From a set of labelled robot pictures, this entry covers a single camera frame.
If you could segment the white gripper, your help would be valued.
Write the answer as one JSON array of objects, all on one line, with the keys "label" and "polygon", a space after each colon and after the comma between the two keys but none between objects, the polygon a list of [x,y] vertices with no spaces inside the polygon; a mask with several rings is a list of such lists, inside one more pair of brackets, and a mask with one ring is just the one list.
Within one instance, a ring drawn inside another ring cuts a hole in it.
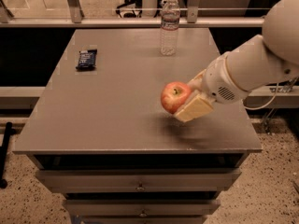
[{"label": "white gripper", "polygon": [[187,83],[194,92],[174,117],[188,122],[212,112],[215,101],[231,104],[246,98],[249,95],[248,73],[244,60],[239,60],[232,51],[225,52],[206,71],[201,71]]}]

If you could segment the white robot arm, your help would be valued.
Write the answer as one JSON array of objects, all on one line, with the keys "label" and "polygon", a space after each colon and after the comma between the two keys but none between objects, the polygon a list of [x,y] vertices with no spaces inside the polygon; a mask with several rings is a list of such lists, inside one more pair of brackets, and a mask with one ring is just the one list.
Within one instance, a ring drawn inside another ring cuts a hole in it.
[{"label": "white robot arm", "polygon": [[189,85],[192,94],[175,113],[187,122],[232,104],[262,86],[299,77],[299,0],[280,0],[263,21],[262,32],[223,53]]}]

